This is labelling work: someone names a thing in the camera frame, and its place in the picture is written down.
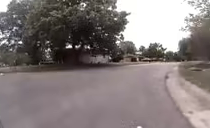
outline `house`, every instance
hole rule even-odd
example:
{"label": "house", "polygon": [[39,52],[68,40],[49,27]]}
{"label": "house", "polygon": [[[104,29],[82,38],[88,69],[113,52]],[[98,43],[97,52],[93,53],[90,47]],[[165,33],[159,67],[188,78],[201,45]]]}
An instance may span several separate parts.
{"label": "house", "polygon": [[80,62],[84,64],[106,64],[110,62],[111,57],[109,55],[102,54],[82,54],[80,56]]}

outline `lawn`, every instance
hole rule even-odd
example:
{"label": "lawn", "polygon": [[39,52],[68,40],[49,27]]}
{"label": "lawn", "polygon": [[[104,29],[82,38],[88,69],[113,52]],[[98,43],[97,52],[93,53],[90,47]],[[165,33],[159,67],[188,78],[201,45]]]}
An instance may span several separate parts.
{"label": "lawn", "polygon": [[210,64],[209,63],[182,63],[180,74],[188,81],[200,88],[210,91]]}

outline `white sky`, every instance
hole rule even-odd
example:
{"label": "white sky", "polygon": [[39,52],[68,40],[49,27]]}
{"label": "white sky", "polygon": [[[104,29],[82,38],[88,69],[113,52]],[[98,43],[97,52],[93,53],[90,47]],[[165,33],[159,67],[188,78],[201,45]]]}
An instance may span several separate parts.
{"label": "white sky", "polygon": [[[0,12],[11,0],[0,0]],[[118,9],[130,12],[125,40],[137,47],[159,42],[168,50],[176,51],[178,41],[187,34],[180,31],[191,8],[184,0],[118,0]]]}

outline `street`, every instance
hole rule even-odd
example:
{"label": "street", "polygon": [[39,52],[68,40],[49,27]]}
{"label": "street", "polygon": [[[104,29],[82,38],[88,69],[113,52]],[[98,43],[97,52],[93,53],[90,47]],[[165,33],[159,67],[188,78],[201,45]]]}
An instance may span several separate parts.
{"label": "street", "polygon": [[192,128],[165,86],[176,64],[0,76],[4,128]]}

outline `curb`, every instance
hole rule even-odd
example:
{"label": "curb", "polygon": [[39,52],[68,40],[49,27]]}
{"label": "curb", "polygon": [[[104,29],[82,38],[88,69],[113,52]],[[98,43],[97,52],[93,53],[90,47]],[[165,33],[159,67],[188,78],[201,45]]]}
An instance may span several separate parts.
{"label": "curb", "polygon": [[167,75],[166,86],[177,107],[195,128],[210,128],[210,93],[183,79],[178,67]]}

